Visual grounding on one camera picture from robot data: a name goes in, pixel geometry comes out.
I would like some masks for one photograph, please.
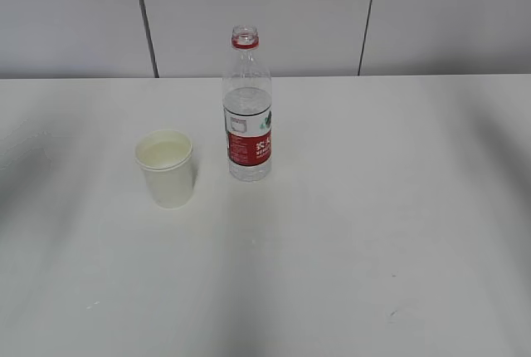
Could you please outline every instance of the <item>paper cup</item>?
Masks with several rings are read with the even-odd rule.
[[[192,142],[176,130],[157,130],[135,149],[149,192],[163,208],[179,208],[192,197]]]

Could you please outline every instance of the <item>wall seam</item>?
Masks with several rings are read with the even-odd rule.
[[[367,21],[365,22],[365,31],[363,32],[363,43],[362,43],[362,51],[359,56],[359,66],[358,66],[358,76],[361,75],[362,72],[362,64],[363,64],[363,55],[365,54],[365,43],[367,42],[367,34],[368,34],[368,24],[371,20],[371,11],[373,10],[373,0],[368,1],[368,10],[367,10]]]
[[[149,29],[148,12],[144,0],[139,0],[140,11],[142,12],[142,23],[144,24],[144,32],[148,42],[149,59],[151,60],[151,67],[153,68],[153,76],[158,76],[157,57],[155,56],[155,49],[153,48],[153,39],[151,38],[151,30]]]

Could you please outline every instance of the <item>bottle neck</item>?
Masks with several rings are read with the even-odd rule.
[[[244,50],[241,48],[235,48],[235,50],[238,56],[240,57],[240,60],[242,61],[254,61],[255,60],[255,57],[254,57],[254,51],[256,51],[255,48],[251,48],[248,50]]]

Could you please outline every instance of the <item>bottle mouth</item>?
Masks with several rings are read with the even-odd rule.
[[[259,44],[256,27],[239,25],[232,29],[232,46],[239,50],[257,48]]]

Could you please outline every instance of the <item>white table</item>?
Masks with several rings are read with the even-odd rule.
[[[0,355],[531,354],[530,86],[274,79],[274,168],[240,183],[217,79],[0,81],[4,130],[86,118],[69,215],[0,225]],[[134,162],[160,128],[194,142],[179,210]]]

